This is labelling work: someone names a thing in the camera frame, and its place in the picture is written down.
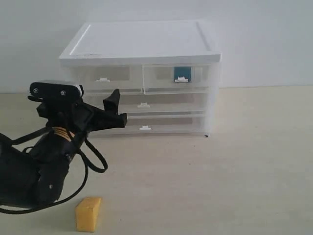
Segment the drawer unit lid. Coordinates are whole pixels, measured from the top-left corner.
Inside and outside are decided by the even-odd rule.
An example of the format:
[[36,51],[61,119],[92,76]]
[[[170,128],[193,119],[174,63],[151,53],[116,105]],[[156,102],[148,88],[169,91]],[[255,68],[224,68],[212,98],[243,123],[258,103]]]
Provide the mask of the drawer unit lid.
[[221,60],[205,20],[86,23],[63,53],[63,66],[214,63]]

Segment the yellow block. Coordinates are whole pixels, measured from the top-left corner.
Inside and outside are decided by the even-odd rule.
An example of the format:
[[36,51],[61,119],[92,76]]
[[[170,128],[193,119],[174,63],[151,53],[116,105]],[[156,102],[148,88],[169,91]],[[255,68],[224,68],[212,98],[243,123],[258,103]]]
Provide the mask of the yellow block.
[[101,197],[85,197],[75,208],[76,229],[79,232],[94,232]]

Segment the beige table surface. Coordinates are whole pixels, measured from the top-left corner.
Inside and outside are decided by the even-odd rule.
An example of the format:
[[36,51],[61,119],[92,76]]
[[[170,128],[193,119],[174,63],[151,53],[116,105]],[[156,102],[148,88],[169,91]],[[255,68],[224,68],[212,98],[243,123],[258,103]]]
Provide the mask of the beige table surface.
[[[0,131],[17,137],[43,126],[36,105],[1,94]],[[76,234],[74,207],[93,195],[104,199],[95,234],[313,234],[313,87],[221,89],[211,138],[91,141],[109,170],[92,172],[64,205],[0,214],[1,235]],[[82,178],[77,157],[63,197]]]

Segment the drawer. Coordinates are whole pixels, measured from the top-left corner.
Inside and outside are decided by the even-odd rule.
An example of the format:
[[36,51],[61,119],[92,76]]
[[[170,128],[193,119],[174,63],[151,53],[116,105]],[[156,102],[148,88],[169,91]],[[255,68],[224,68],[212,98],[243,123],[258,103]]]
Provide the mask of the drawer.
[[114,89],[122,94],[143,92],[141,66],[73,67],[69,72],[86,93],[110,94]]
[[143,67],[145,94],[205,93],[209,65],[152,65]]
[[[103,109],[107,95],[85,95],[84,101]],[[125,113],[205,111],[208,97],[202,94],[121,95],[119,111]]]
[[125,128],[96,131],[92,135],[115,134],[148,134],[148,133],[206,133],[205,118],[143,118],[130,119]]

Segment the white wall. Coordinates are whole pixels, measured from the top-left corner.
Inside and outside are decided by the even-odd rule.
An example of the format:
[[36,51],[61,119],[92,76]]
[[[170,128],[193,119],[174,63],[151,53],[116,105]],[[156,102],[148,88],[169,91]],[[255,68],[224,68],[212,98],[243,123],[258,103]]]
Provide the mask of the white wall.
[[313,84],[313,1],[11,0],[0,5],[0,92],[63,79],[58,56],[85,21],[194,19],[216,26],[223,87]]

